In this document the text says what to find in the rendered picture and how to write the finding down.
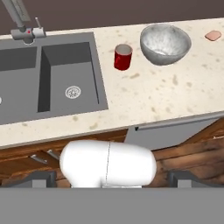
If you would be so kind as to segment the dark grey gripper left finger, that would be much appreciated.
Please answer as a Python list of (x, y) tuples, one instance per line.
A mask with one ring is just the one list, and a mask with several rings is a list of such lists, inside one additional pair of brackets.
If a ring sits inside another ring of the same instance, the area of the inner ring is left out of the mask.
[(24, 179), (2, 185), (2, 188), (51, 188), (55, 186), (55, 171), (34, 171)]

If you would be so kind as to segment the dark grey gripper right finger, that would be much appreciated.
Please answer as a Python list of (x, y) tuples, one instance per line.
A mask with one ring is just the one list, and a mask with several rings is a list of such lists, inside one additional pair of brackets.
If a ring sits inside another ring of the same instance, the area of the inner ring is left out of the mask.
[(202, 181), (189, 171), (169, 171), (168, 182), (169, 187), (174, 188), (196, 188), (196, 187), (224, 188), (224, 185), (207, 183), (205, 181)]

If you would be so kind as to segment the grey double sink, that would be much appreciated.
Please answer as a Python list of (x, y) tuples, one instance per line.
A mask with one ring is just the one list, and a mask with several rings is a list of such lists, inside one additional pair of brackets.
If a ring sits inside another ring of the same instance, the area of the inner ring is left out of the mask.
[(107, 107), (92, 32), (0, 40), (0, 125)]

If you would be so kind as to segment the red mug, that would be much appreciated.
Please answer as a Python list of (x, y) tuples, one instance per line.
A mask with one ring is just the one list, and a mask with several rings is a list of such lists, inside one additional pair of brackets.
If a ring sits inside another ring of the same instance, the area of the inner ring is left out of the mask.
[(127, 70), (130, 67), (132, 52), (130, 45), (117, 45), (115, 47), (114, 67), (120, 71)]

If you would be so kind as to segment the grey marbled bowl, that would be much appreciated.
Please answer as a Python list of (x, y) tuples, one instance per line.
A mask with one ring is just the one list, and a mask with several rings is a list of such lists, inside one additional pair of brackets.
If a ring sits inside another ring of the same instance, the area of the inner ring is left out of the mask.
[(181, 60), (191, 46), (189, 35), (170, 24), (149, 25), (140, 35), (140, 47), (144, 57), (157, 66), (167, 66)]

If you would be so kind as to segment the grey dishwasher door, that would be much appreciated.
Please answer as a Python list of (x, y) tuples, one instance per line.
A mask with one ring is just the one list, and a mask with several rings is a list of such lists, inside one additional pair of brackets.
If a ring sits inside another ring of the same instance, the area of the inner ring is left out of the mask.
[[(192, 115), (170, 120), (181, 120), (181, 119), (184, 120), (192, 118), (218, 117), (218, 116), (224, 118), (224, 111), (207, 113), (204, 115)], [(152, 122), (147, 124), (162, 123), (166, 121), (169, 120), (164, 120), (161, 122)], [(193, 122), (183, 125), (162, 127), (157, 129), (145, 129), (139, 131), (135, 131), (135, 127), (143, 125), (132, 126), (129, 127), (124, 142), (126, 144), (134, 144), (141, 147), (145, 147), (151, 149), (152, 151), (157, 149), (168, 148), (183, 143), (185, 140), (192, 137), (193, 135), (195, 135), (196, 133), (198, 133), (199, 131), (203, 130), (205, 127), (216, 121), (217, 120), (208, 120), (204, 122)]]

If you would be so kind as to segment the wooden drawer front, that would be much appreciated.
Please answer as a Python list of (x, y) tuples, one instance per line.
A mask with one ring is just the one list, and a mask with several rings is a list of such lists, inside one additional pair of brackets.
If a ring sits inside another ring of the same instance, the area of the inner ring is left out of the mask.
[(200, 132), (196, 133), (194, 136), (191, 136), (189, 139), (184, 141), (184, 144), (195, 144), (207, 140), (212, 140), (213, 137), (220, 136), (224, 136), (224, 118), (220, 118), (216, 122), (213, 122)]

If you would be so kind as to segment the white rounded cylinder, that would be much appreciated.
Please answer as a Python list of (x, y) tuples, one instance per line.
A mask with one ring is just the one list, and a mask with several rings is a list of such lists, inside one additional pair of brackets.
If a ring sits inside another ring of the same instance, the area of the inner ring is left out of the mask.
[(157, 163), (149, 149), (97, 140), (68, 143), (59, 168), (72, 188), (142, 187), (155, 178)]

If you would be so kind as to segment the pink sponge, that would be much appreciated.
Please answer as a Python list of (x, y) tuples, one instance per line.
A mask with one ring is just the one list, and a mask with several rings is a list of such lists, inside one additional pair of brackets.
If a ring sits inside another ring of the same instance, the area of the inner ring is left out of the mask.
[(220, 31), (210, 31), (205, 35), (205, 38), (210, 40), (210, 41), (216, 41), (221, 37), (221, 32)]

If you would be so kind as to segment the grey metal tap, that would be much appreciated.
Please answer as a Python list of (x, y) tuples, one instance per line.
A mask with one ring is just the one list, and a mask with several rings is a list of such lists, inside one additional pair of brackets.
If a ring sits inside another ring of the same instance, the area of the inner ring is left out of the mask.
[(35, 39), (46, 37), (44, 27), (40, 24), (39, 19), (35, 17), (37, 27), (29, 28), (25, 22), (31, 20), (28, 11), (25, 8), (23, 0), (1, 0), (12, 20), (16, 23), (17, 29), (11, 30), (10, 35), (14, 40), (23, 40), (26, 45), (31, 45)]

